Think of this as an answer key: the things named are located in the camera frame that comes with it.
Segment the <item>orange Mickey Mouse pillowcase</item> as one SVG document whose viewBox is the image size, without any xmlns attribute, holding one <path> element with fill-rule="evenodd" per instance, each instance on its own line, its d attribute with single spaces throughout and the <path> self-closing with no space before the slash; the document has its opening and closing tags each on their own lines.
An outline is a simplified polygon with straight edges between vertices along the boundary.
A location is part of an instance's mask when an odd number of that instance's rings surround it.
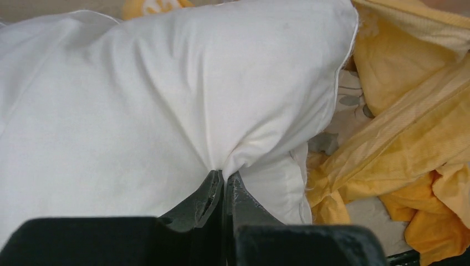
<svg viewBox="0 0 470 266">
<path fill-rule="evenodd" d="M 469 247 L 469 2 L 353 1 L 354 62 L 372 117 L 310 170 L 321 224 L 378 196 L 421 265 Z"/>
</svg>

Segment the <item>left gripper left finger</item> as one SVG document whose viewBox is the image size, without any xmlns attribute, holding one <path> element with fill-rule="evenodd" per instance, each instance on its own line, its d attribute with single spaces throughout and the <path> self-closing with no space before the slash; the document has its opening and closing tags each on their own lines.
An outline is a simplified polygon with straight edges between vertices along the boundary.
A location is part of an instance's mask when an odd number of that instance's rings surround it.
<svg viewBox="0 0 470 266">
<path fill-rule="evenodd" d="M 2 265 L 220 265 L 224 180 L 211 171 L 160 217 L 56 217 L 23 223 Z"/>
</svg>

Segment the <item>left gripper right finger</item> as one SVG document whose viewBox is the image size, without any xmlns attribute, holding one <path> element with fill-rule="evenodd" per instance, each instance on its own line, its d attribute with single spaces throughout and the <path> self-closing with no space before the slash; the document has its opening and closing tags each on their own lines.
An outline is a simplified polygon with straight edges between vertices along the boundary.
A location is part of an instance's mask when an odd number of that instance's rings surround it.
<svg viewBox="0 0 470 266">
<path fill-rule="evenodd" d="M 364 227 L 283 224 L 239 173 L 228 178 L 225 194 L 228 265 L 387 265 L 378 239 Z"/>
</svg>

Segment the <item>white pillow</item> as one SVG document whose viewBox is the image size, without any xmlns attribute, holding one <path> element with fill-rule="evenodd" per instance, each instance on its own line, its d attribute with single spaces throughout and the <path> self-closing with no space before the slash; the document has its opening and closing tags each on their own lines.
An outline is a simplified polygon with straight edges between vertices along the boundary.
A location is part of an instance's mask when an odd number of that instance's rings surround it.
<svg viewBox="0 0 470 266">
<path fill-rule="evenodd" d="M 350 1 L 236 1 L 1 28 L 1 243 L 38 217 L 161 216 L 212 170 L 309 224 L 308 140 L 335 111 Z"/>
</svg>

